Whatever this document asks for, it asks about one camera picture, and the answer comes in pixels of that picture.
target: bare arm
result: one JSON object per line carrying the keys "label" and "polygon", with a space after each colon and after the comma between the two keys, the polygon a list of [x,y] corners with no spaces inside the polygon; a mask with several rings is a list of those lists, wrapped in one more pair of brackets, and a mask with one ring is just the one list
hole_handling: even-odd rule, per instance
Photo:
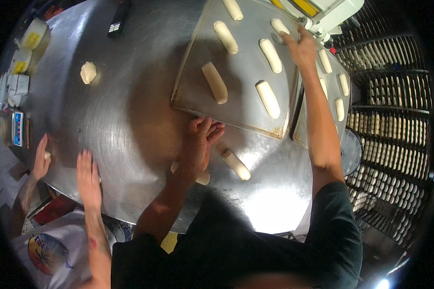
{"label": "bare arm", "polygon": [[29,213],[30,200],[34,194],[35,186],[37,182],[47,174],[48,167],[50,166],[51,159],[45,159],[45,148],[47,146],[48,137],[45,134],[37,146],[35,153],[34,168],[30,173],[23,186],[17,193],[16,200],[12,208],[12,238],[16,238],[21,235],[24,221]]}
{"label": "bare arm", "polygon": [[313,193],[333,181],[344,182],[341,169],[341,147],[330,106],[325,97],[315,66],[317,47],[313,36],[299,26],[299,43],[283,33],[291,58],[297,64],[304,83],[307,103],[307,140],[313,173]]}
{"label": "bare arm", "polygon": [[164,240],[186,200],[186,189],[194,184],[197,174],[207,168],[210,146],[224,132],[225,124],[211,118],[191,121],[183,140],[179,167],[138,218],[134,237],[152,234],[158,244]]}
{"label": "bare arm", "polygon": [[85,225],[88,237],[88,263],[92,278],[80,288],[111,287],[111,250],[103,220],[101,219],[101,189],[96,162],[87,150],[77,157],[77,187],[85,208]]}

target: baking sheet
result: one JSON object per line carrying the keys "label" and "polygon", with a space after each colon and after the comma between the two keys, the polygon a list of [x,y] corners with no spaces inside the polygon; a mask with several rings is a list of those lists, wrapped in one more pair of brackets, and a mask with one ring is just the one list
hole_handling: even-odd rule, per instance
{"label": "baking sheet", "polygon": [[[321,45],[320,43],[317,43],[317,49],[324,49],[324,46]],[[346,70],[337,61],[336,57],[334,57],[328,50],[326,54],[328,56],[328,59],[330,60],[331,69],[333,70],[333,72],[326,73],[318,53],[317,53],[317,64],[316,64],[317,72],[318,72],[318,77],[321,77],[325,80],[326,90],[328,92],[328,103],[330,105],[331,114],[333,115],[333,119],[337,127],[339,140],[341,140],[342,135],[344,134],[344,130],[346,129],[347,113],[349,111],[349,102],[352,93],[352,89],[350,85],[350,77],[349,74],[346,72]],[[339,80],[339,74],[341,73],[346,74],[347,84],[349,86],[348,96],[344,96],[344,94],[342,93],[341,82]],[[341,122],[337,120],[337,112],[336,112],[337,98],[341,98],[344,103],[344,119]],[[303,147],[308,147],[307,146],[307,107],[305,103],[305,94],[302,99],[302,105],[299,111],[296,127],[292,135],[292,140],[299,143]]]}
{"label": "baking sheet", "polygon": [[[300,79],[288,49],[270,20],[281,19],[295,39],[298,25],[294,18],[271,3],[241,0],[238,5],[244,18],[234,21],[222,0],[209,0],[206,4],[182,62],[171,107],[281,139],[297,103]],[[213,24],[218,20],[225,22],[238,43],[236,55],[226,52],[214,32]],[[259,47],[259,40],[264,38],[273,43],[282,61],[281,73],[272,71]],[[201,67],[209,61],[215,65],[228,89],[228,101],[223,105],[215,102],[201,72]],[[277,97],[281,110],[278,119],[269,116],[260,100],[255,88],[260,80],[267,81]]]}

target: metal rack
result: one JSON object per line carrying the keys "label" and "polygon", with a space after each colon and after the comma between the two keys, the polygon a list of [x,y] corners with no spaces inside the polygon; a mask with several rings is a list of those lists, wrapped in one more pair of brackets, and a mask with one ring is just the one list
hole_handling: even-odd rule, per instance
{"label": "metal rack", "polygon": [[336,57],[361,91],[347,115],[364,147],[346,177],[353,211],[360,228],[373,226],[408,250],[430,192],[430,72],[390,2],[365,0],[341,29],[332,36]]}

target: black remote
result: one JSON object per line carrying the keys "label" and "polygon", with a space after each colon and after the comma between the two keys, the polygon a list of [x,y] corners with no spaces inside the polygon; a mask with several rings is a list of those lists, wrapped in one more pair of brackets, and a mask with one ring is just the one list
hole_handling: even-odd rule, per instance
{"label": "black remote", "polygon": [[130,9],[130,0],[122,0],[117,6],[116,14],[112,18],[111,25],[109,26],[108,38],[115,38],[121,35],[122,26],[124,26],[125,19]]}

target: steel countertop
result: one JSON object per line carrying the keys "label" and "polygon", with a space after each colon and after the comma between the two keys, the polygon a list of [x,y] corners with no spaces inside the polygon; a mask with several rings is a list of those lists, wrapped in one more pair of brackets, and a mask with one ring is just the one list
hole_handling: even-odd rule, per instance
{"label": "steel countertop", "polygon": [[[117,3],[88,0],[48,21],[49,44],[31,75],[20,110],[31,118],[31,149],[12,150],[29,167],[47,132],[52,163],[44,181],[80,202],[77,153],[89,148],[98,163],[103,213],[136,223],[164,187],[192,116],[173,110],[169,99],[204,0],[133,1],[122,35],[106,36]],[[92,61],[97,77],[83,84],[81,66]],[[229,147],[251,172],[241,181],[220,158]],[[172,231],[183,233],[206,193],[255,230],[294,230],[312,197],[307,149],[226,126],[211,149],[211,180],[196,184]]]}

